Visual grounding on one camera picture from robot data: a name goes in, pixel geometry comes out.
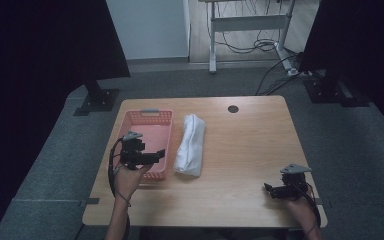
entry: stand base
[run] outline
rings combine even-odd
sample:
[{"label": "stand base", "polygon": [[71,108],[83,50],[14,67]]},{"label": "stand base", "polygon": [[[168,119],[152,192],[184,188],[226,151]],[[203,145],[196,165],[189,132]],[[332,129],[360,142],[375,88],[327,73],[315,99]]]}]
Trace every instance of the stand base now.
[{"label": "stand base", "polygon": [[368,107],[369,100],[351,92],[343,82],[338,82],[334,91],[323,92],[320,81],[305,80],[304,86],[312,103],[340,103],[343,107]]},{"label": "stand base", "polygon": [[88,94],[82,107],[77,108],[73,116],[87,116],[90,112],[111,112],[119,91],[118,89],[102,89],[104,97],[99,102],[92,101]]}]

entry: forearm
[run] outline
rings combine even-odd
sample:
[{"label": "forearm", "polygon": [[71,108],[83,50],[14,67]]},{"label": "forearm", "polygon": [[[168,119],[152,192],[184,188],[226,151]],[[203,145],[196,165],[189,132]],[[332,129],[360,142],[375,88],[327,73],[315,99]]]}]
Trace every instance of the forearm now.
[{"label": "forearm", "polygon": [[111,215],[110,225],[108,226],[108,231],[105,240],[120,240],[123,238],[124,233],[126,231],[127,209],[127,202],[122,198],[116,197],[114,201],[114,208]]}]

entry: black round hole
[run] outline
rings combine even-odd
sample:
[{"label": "black round hole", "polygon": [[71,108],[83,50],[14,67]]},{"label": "black round hole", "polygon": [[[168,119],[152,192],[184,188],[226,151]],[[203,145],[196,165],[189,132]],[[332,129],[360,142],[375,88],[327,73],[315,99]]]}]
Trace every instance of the black round hole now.
[{"label": "black round hole", "polygon": [[231,105],[227,108],[227,110],[229,110],[229,112],[231,113],[237,113],[239,111],[239,108],[235,105]]}]

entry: table top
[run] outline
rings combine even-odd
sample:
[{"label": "table top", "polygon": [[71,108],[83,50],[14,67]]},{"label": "table top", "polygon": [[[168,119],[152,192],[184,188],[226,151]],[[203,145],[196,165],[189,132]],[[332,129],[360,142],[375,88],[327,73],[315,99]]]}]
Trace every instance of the table top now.
[{"label": "table top", "polygon": [[[239,111],[231,113],[229,106]],[[107,163],[124,114],[131,109],[173,110],[167,179],[141,185],[133,194],[129,215],[136,226],[267,227],[298,224],[282,200],[272,199],[264,183],[282,186],[280,170],[290,163],[308,166],[283,97],[211,97],[125,100],[120,107],[90,198],[86,225],[108,225],[114,197]],[[196,114],[206,123],[200,177],[174,172],[173,162],[183,138],[183,117]],[[306,180],[317,189],[311,173]],[[327,218],[318,206],[322,224]]]}]

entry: black curtain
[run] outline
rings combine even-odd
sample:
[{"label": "black curtain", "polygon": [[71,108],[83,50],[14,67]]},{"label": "black curtain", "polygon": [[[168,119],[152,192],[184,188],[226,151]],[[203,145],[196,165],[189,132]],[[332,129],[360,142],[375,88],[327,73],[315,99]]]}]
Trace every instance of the black curtain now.
[{"label": "black curtain", "polygon": [[105,0],[0,0],[0,221],[84,83],[75,64],[93,80],[130,76]]}]

